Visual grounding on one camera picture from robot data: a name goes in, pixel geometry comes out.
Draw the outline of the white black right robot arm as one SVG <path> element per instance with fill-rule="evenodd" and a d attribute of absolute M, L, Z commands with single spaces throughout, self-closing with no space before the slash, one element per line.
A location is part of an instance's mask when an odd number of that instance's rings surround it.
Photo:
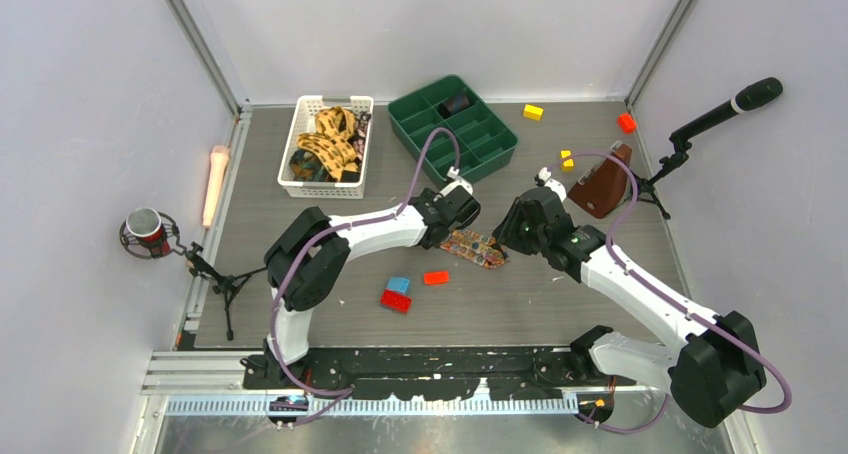
<path fill-rule="evenodd" d="M 555 270 L 614 301 L 658 341 L 631 339 L 598 325 L 570 344 L 574 377 L 596 384 L 624 377 L 671 396 L 693 421 L 713 428 L 767 383 L 752 323 L 733 311 L 697 305 L 633 262 L 591 225 L 577 226 L 554 189 L 519 195 L 494 238 L 524 255 L 541 255 Z"/>

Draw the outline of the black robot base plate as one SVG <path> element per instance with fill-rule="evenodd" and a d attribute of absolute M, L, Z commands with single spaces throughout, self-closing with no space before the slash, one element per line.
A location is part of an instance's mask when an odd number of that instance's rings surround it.
<path fill-rule="evenodd" d="M 247 390 L 308 386 L 319 398 L 468 399 L 486 387 L 494 400 L 551 399 L 562 388 L 630 387 L 604 375 L 567 347 L 312 348 L 281 367 L 269 349 L 241 359 Z"/>

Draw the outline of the rolled dark striped tie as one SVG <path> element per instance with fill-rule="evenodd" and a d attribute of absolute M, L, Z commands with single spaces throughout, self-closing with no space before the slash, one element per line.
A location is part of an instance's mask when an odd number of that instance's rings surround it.
<path fill-rule="evenodd" d="M 443 119 L 459 114 L 472 105 L 467 94 L 456 94 L 436 106 L 437 112 Z"/>

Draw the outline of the yellow beetle pattern tie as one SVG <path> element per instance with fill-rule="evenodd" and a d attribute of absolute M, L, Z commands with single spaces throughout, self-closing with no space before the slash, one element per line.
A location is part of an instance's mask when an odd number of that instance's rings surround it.
<path fill-rule="evenodd" d="M 315 129 L 299 134 L 297 146 L 316 154 L 336 182 L 342 182 L 343 176 L 348 172 L 358 173 L 360 164 L 354 148 L 349 143 L 354 134 L 354 113 L 335 106 L 318 111 L 313 120 Z"/>

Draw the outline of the small orange lego brick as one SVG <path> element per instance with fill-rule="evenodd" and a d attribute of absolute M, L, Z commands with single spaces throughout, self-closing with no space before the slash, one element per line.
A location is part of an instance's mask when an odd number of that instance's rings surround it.
<path fill-rule="evenodd" d="M 446 270 L 430 271 L 423 275 L 423 283 L 428 286 L 441 285 L 450 281 L 450 274 Z"/>

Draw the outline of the blue lego brick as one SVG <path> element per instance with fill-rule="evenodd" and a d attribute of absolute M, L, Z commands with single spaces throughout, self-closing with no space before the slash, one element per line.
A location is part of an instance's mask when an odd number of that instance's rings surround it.
<path fill-rule="evenodd" d="M 402 295 L 407 295 L 410 287 L 410 280 L 404 277 L 391 277 L 387 284 L 386 289 L 392 292 L 396 292 Z"/>

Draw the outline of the red silver studio microphone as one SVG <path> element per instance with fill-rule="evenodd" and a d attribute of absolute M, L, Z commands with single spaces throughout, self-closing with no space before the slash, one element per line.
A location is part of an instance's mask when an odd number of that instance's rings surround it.
<path fill-rule="evenodd" d="M 213 293 L 223 298 L 226 339 L 234 340 L 231 305 L 244 285 L 252 277 L 265 272 L 266 267 L 238 275 L 221 274 L 203 258 L 204 248 L 200 244 L 192 242 L 186 246 L 181 242 L 180 229 L 171 216 L 147 207 L 137 208 L 125 218 L 118 229 L 118 239 L 122 248 L 137 259 L 155 260 L 169 255 L 183 257 L 189 274 L 208 281 Z"/>

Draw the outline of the black handheld microphone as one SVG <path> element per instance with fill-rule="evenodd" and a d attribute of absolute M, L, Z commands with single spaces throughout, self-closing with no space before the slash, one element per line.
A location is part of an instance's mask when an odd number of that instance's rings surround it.
<path fill-rule="evenodd" d="M 775 77 L 756 81 L 743 88 L 728 101 L 673 131 L 669 140 L 676 152 L 686 151 L 691 148 L 693 137 L 737 115 L 759 109 L 777 99 L 782 93 L 783 84 Z"/>

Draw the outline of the black microphone tripod stand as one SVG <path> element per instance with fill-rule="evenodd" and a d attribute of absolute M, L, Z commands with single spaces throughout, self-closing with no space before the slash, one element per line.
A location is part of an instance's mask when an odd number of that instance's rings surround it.
<path fill-rule="evenodd" d="M 637 202 L 645 202 L 655 205 L 664 220 L 670 220 L 671 214 L 665 209 L 658 197 L 656 184 L 670 173 L 680 168 L 688 159 L 688 151 L 691 149 L 691 141 L 682 135 L 672 134 L 670 141 L 674 152 L 670 156 L 660 159 L 660 170 L 650 178 L 636 177 L 636 187 L 631 189 L 629 198 Z"/>

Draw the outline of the orange red block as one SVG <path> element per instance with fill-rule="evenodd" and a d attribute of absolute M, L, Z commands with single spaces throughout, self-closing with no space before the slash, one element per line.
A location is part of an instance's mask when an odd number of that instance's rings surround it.
<path fill-rule="evenodd" d="M 622 113 L 617 118 L 617 124 L 624 134 L 632 134 L 637 130 L 637 122 L 629 113 Z"/>

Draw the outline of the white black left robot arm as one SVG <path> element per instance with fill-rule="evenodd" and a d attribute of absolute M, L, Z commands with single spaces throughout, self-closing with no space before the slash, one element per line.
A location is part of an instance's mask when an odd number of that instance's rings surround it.
<path fill-rule="evenodd" d="M 284 388 L 305 379 L 313 310 L 347 263 L 393 248 L 435 248 L 480 211 L 473 187 L 463 181 L 440 191 L 425 188 L 396 206 L 365 214 L 330 216 L 317 206 L 302 211 L 264 256 L 272 295 L 270 377 Z"/>

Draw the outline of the yellow block near tray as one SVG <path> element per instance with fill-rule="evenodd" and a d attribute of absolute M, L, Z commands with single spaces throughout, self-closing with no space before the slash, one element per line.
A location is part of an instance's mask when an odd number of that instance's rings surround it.
<path fill-rule="evenodd" d="M 523 108 L 522 114 L 527 119 L 540 121 L 544 115 L 544 109 L 533 104 L 526 104 Z"/>

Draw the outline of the colourful shell pattern tie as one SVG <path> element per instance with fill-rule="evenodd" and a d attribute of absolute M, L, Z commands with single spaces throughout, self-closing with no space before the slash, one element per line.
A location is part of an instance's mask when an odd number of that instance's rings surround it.
<path fill-rule="evenodd" d="M 506 249 L 494 237 L 468 229 L 453 231 L 440 248 L 485 269 L 509 262 Z"/>

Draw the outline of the dark floral rose tie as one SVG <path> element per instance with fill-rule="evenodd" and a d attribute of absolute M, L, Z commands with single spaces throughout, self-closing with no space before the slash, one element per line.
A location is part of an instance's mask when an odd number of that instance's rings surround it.
<path fill-rule="evenodd" d="M 364 151 L 365 145 L 367 141 L 367 131 L 369 128 L 369 124 L 372 118 L 372 114 L 369 112 L 361 112 L 357 115 L 355 126 L 354 126 L 354 134 L 349 139 L 349 143 L 354 148 L 355 153 L 357 154 L 357 161 L 361 163 L 364 160 Z"/>

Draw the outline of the brown green leaf tie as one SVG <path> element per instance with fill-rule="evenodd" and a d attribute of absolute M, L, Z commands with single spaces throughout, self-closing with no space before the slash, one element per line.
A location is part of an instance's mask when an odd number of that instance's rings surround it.
<path fill-rule="evenodd" d="M 289 159 L 291 179 L 296 182 L 331 182 L 333 178 L 319 157 L 311 151 L 297 149 Z"/>

